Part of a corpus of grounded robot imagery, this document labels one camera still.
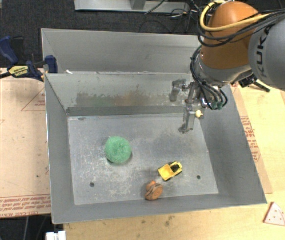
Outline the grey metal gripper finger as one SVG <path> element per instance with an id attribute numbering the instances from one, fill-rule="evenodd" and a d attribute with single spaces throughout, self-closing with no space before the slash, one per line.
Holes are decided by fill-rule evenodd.
<path id="1" fill-rule="evenodd" d="M 172 82 L 172 89 L 169 96 L 171 102 L 176 102 L 178 98 L 178 94 L 182 92 L 186 92 L 189 89 L 189 85 L 187 84 L 186 79 L 178 79 Z"/>
<path id="2" fill-rule="evenodd" d="M 178 131 L 182 134 L 192 131 L 194 129 L 195 118 L 196 112 L 194 111 L 193 107 L 190 105 L 185 106 L 183 113 L 183 124 Z"/>

